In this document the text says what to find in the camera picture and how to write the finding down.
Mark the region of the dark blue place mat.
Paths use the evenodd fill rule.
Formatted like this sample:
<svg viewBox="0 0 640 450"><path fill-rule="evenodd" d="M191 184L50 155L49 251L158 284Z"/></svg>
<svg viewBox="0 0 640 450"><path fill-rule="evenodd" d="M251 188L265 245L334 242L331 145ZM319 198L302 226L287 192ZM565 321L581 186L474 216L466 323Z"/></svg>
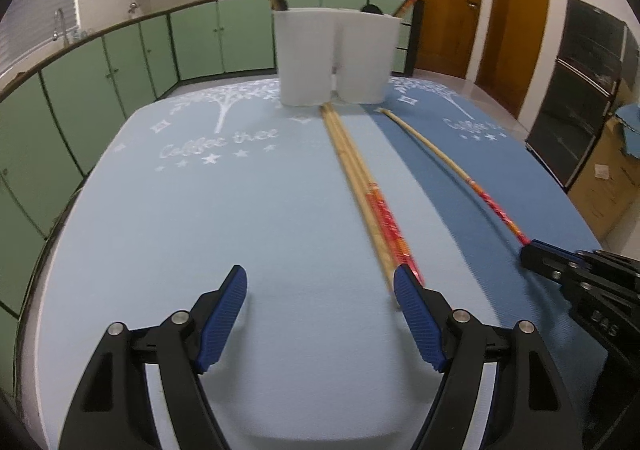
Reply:
<svg viewBox="0 0 640 450"><path fill-rule="evenodd" d="M495 209L500 207L530 240L571 252L594 250L599 241L524 145L446 85L393 77L384 102L367 111L475 279L472 285L463 283L451 256L434 252L432 227L419 221L409 244L426 282L474 315L480 305L472 294L482 292L495 325L533 322L585 427L605 351L570 319L558 286L521 266L521 242Z"/></svg>

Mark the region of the curved bamboo chopstick red end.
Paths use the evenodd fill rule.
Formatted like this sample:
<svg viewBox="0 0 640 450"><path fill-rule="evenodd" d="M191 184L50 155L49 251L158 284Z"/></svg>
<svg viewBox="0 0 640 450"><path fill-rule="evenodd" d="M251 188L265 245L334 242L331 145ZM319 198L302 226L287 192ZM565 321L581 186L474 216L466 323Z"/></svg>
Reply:
<svg viewBox="0 0 640 450"><path fill-rule="evenodd" d="M524 231L520 227L518 227L518 225L516 225L516 222L514 222L514 220L506 214L506 211L503 210L503 208L500 207L500 205L494 199L492 199L491 196L489 196L489 193L482 186L480 186L477 181L474 181L474 179L468 173L466 173L458 163L455 163L454 160L449 157L449 155L446 155L446 153L442 151L442 149L438 148L431 140L419 133L417 129L415 129L405 120L399 118L398 115L394 114L392 111L382 107L378 107L376 111L386 115L387 118L395 122L398 126L401 127L401 129L412 135L416 140L419 140L423 146L425 146L427 149L430 149L434 153L434 155L439 158L440 161L445 163L446 166L448 166L449 169L457 175L457 177L462 179L462 181L464 181L465 184L467 184L475 192L475 195L479 196L480 199L485 202L485 204L495 213L495 215L500 218L500 221L503 222L504 225L506 225L506 228L509 229L510 232L514 234L514 236L516 236L516 239L520 241L521 245L529 244L529 237L526 236Z"/></svg>

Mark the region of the chrome sink faucet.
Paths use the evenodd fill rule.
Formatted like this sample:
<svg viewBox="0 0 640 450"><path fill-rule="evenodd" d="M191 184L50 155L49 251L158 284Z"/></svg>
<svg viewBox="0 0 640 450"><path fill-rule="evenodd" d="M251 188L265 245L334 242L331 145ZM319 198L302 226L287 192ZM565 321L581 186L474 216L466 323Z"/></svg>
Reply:
<svg viewBox="0 0 640 450"><path fill-rule="evenodd" d="M52 41L61 41L64 47L70 46L70 38L67 34L66 19L62 8L58 8L54 12L54 29L52 33Z"/></svg>

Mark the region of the light blue place mat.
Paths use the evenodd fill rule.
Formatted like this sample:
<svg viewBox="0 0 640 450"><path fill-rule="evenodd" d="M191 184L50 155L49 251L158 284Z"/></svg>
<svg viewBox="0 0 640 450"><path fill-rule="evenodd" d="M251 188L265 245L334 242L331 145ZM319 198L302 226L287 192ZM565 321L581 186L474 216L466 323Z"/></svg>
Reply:
<svg viewBox="0 0 640 450"><path fill-rule="evenodd" d="M407 449L440 378L414 345L314 108L265 86L134 114L81 192L44 281L43 437L60 442L106 327L155 326L216 289L248 292L202 384L235 449Z"/></svg>

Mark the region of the blue cloth on box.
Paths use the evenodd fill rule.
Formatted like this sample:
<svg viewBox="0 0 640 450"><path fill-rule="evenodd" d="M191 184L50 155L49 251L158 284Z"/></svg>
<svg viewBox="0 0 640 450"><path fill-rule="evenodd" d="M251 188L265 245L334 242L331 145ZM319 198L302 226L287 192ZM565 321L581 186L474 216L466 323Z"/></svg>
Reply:
<svg viewBox="0 0 640 450"><path fill-rule="evenodd" d="M616 118L623 125L625 151L636 159L640 158L640 106L628 104L620 106L615 112Z"/></svg>

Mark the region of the black ladle in holder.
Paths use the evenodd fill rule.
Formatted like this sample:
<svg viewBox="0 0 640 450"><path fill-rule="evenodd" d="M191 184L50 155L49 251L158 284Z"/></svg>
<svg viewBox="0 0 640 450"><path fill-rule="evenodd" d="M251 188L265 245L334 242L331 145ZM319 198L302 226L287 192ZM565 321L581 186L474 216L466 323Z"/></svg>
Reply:
<svg viewBox="0 0 640 450"><path fill-rule="evenodd" d="M366 4L360 8L363 13L373 14L373 15L383 15L383 11L376 6L375 4Z"/></svg>

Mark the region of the cardboard box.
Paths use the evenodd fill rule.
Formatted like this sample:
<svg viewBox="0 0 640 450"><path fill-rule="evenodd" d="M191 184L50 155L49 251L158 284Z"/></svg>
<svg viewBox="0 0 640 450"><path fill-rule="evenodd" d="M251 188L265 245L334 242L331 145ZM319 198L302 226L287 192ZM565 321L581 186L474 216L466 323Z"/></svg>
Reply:
<svg viewBox="0 0 640 450"><path fill-rule="evenodd" d="M625 151L623 123L614 114L570 186L568 197L602 240L639 195L639 160Z"/></svg>

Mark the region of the black oven cabinet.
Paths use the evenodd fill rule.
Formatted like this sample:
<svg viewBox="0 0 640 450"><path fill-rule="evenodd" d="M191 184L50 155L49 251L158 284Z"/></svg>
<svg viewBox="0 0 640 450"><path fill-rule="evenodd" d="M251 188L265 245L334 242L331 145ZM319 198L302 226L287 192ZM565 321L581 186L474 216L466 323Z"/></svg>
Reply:
<svg viewBox="0 0 640 450"><path fill-rule="evenodd" d="M625 21L582 0L566 0L559 53L526 147L570 189L620 103L634 88L639 43Z"/></svg>

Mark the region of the window blind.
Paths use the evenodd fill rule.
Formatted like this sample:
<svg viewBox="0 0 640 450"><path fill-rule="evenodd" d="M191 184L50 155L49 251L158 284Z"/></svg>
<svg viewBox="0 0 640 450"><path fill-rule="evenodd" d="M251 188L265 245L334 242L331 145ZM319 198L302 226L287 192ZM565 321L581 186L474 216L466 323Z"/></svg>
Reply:
<svg viewBox="0 0 640 450"><path fill-rule="evenodd" d="M67 31L77 27L76 0L13 0L1 18L1 72L52 42L54 12L62 8Z"/></svg>

